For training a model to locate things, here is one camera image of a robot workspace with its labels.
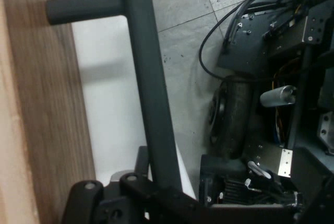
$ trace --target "wheel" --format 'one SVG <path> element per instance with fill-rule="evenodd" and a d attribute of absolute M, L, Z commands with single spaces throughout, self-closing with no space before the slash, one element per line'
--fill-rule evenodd
<path fill-rule="evenodd" d="M 251 103 L 250 84 L 222 82 L 215 92 L 209 111 L 209 125 L 211 146 L 218 156 L 228 159 L 241 156 Z"/>

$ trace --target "silver metal plate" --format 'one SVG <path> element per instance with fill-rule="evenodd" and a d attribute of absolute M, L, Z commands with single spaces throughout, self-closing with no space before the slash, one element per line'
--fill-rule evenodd
<path fill-rule="evenodd" d="M 282 149 L 280 167 L 278 169 L 278 175 L 290 178 L 291 162 L 292 162 L 292 150 Z"/>

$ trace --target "tile floor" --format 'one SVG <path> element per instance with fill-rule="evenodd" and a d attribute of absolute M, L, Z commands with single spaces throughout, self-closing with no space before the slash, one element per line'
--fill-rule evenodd
<path fill-rule="evenodd" d="M 217 19 L 241 1 L 153 0 L 175 139 L 196 194 L 200 159 L 207 147 L 208 104 L 219 85 L 200 68 L 198 49 Z M 204 61 L 212 70 L 228 22 L 212 35 L 204 49 Z"/>

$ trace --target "metal frame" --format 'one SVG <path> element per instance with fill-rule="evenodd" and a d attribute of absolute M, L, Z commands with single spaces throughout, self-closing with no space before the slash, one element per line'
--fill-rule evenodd
<path fill-rule="evenodd" d="M 321 188 L 306 211 L 295 218 L 283 206 L 221 206 L 207 208 L 182 193 L 172 120 L 154 18 L 152 0 L 51 0 L 46 4 L 53 25 L 125 15 L 128 19 L 147 149 L 140 148 L 135 173 L 107 187 L 98 181 L 75 184 L 63 223 L 314 223 L 329 218 L 334 201 L 334 175 L 303 152 L 294 156 L 292 180 L 300 187 L 319 174 Z M 147 179 L 151 164 L 153 182 Z M 308 178 L 300 168 L 307 170 Z M 149 220 L 144 217 L 150 214 Z"/>
<path fill-rule="evenodd" d="M 153 180 L 182 190 L 152 0 L 50 0 L 50 24 L 125 15 Z"/>

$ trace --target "black cable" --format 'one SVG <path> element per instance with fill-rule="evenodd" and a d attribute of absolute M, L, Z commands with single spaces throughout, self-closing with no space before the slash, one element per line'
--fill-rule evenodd
<path fill-rule="evenodd" d="M 198 53 L 198 56 L 199 56 L 199 62 L 202 66 L 202 68 L 204 69 L 204 71 L 206 73 L 208 73 L 209 75 L 211 75 L 212 77 L 215 77 L 217 79 L 224 79 L 223 77 L 217 75 L 217 74 L 214 74 L 212 73 L 210 70 L 208 70 L 206 68 L 206 66 L 204 65 L 203 61 L 202 61 L 202 51 L 203 51 L 203 48 L 204 48 L 204 45 L 205 43 L 207 42 L 207 40 L 209 39 L 209 37 L 212 35 L 212 33 L 228 18 L 230 17 L 235 11 L 238 10 L 238 8 L 242 5 L 243 3 L 240 3 L 238 4 L 236 7 L 234 7 L 229 13 L 227 13 L 220 21 L 218 21 L 218 23 L 209 31 L 209 33 L 205 36 L 200 48 L 199 48 L 199 53 Z"/>
<path fill-rule="evenodd" d="M 228 14 L 226 14 L 221 20 L 218 21 L 218 23 L 209 31 L 209 33 L 205 36 L 202 44 L 200 45 L 199 48 L 199 52 L 198 52 L 198 58 L 199 58 L 199 62 L 200 65 L 202 66 L 202 68 L 204 69 L 204 71 L 206 71 L 209 75 L 211 75 L 214 78 L 217 79 L 223 79 L 223 77 L 212 73 L 209 69 L 206 68 L 206 66 L 203 63 L 202 60 L 202 51 L 204 48 L 205 43 L 207 42 L 207 40 L 209 39 L 209 37 L 212 35 L 212 33 L 220 26 L 220 24 L 222 24 L 231 14 L 233 14 L 235 11 L 238 10 L 238 8 L 242 5 L 242 3 L 238 4 L 236 7 L 234 7 Z"/>

